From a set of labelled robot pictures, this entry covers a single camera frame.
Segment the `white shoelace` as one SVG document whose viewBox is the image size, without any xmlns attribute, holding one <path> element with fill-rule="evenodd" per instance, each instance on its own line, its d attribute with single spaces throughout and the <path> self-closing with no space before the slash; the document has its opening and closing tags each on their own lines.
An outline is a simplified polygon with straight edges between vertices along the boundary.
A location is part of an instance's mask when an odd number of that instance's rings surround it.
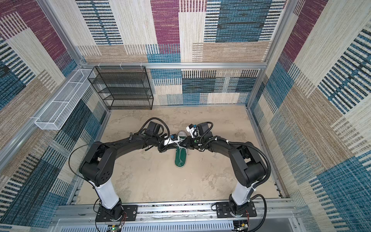
<svg viewBox="0 0 371 232">
<path fill-rule="evenodd" d="M 186 162 L 186 156 L 187 156 L 187 149 L 180 146 L 180 143 L 182 142 L 182 138 L 178 139 L 177 141 L 177 148 L 175 153 L 175 163 L 177 166 L 182 166 Z"/>
</svg>

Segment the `green canvas sneaker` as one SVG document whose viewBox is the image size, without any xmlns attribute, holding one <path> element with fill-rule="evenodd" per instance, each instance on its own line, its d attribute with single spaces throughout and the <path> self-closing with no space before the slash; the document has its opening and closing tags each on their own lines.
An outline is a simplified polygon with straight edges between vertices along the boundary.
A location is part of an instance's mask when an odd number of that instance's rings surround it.
<svg viewBox="0 0 371 232">
<path fill-rule="evenodd" d="M 186 138 L 187 137 L 187 133 L 186 131 L 184 130 L 180 130 L 177 135 L 180 137 L 180 138 Z M 186 148 L 180 148 L 180 147 L 177 147 L 176 148 L 176 153 L 175 153 L 175 165 L 178 167 L 178 168 L 182 168 L 185 166 L 185 162 L 186 162 L 186 157 L 187 157 L 187 149 Z"/>
</svg>

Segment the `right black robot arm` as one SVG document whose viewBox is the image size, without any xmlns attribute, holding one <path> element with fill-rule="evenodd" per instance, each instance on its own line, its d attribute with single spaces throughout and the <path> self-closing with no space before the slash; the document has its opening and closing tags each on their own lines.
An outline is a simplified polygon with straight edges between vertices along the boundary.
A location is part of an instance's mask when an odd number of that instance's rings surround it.
<svg viewBox="0 0 371 232">
<path fill-rule="evenodd" d="M 233 217 L 241 217 L 244 214 L 244 211 L 251 206 L 253 192 L 271 175 L 268 158 L 250 142 L 232 142 L 220 136 L 213 136 L 206 140 L 188 136 L 181 138 L 180 146 L 220 153 L 230 159 L 238 181 L 229 197 L 229 207 Z"/>
</svg>

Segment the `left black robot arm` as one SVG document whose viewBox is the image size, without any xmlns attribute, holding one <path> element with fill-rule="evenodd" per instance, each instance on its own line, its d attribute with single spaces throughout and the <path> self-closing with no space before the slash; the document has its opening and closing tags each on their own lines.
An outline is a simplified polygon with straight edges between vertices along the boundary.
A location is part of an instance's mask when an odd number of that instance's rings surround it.
<svg viewBox="0 0 371 232">
<path fill-rule="evenodd" d="M 159 152 L 163 152 L 168 145 L 179 141 L 180 138 L 176 134 L 168 136 L 134 134 L 109 143 L 97 141 L 88 150 L 79 172 L 93 185 L 101 202 L 100 208 L 111 217 L 111 220 L 118 220 L 123 213 L 122 202 L 111 182 L 116 159 L 146 147 L 157 147 Z"/>
</svg>

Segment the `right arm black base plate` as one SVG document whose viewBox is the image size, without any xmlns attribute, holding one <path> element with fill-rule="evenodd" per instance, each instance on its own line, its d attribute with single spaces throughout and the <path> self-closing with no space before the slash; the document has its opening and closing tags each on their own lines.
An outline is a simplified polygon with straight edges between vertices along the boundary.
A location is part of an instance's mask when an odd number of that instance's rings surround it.
<svg viewBox="0 0 371 232">
<path fill-rule="evenodd" d="M 211 208 L 216 212 L 218 218 L 246 218 L 247 216 L 257 216 L 256 208 L 252 201 L 241 206 L 237 206 L 233 202 L 217 202 L 214 203 Z"/>
</svg>

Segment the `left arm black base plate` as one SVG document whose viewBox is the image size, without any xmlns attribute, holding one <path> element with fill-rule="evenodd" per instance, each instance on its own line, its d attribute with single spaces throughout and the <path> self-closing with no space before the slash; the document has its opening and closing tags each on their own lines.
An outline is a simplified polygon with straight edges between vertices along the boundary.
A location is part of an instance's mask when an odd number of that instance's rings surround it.
<svg viewBox="0 0 371 232">
<path fill-rule="evenodd" d="M 135 221 L 138 205 L 115 206 L 113 209 L 106 209 L 100 206 L 96 216 L 96 222 L 123 222 Z"/>
</svg>

